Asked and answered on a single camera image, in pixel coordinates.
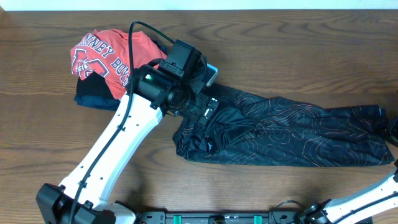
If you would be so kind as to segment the black orange-lined jersey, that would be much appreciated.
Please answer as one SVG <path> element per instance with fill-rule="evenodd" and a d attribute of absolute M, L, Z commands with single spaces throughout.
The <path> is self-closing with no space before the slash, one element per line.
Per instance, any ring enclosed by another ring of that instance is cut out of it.
<path fill-rule="evenodd" d="M 322 108 L 215 84 L 219 106 L 206 125 L 184 119 L 173 136 L 188 161 L 250 166 L 361 167 L 394 161 L 377 105 Z"/>

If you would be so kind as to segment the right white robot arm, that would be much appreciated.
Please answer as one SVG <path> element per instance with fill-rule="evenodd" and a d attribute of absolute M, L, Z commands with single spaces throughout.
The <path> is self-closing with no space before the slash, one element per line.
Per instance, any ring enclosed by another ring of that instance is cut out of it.
<path fill-rule="evenodd" d="M 378 166 L 393 161 L 386 146 L 397 145 L 397 119 L 384 115 L 364 118 L 357 114 L 318 118 L 322 141 L 309 139 L 303 154 L 331 156 L 329 165 Z M 397 207 L 397 170 L 379 182 L 347 197 L 316 203 L 301 213 L 297 223 L 357 223 L 375 214 Z"/>

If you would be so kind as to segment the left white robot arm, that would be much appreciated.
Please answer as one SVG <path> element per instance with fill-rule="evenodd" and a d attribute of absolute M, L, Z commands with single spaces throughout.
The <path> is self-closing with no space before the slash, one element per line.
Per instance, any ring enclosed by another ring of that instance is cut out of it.
<path fill-rule="evenodd" d="M 138 146 L 167 111 L 206 124 L 218 106 L 203 93 L 218 77 L 210 64 L 181 69 L 162 61 L 133 74 L 133 89 L 85 158 L 59 185 L 44 184 L 37 193 L 45 223 L 135 223 L 135 212 L 109 198 Z"/>

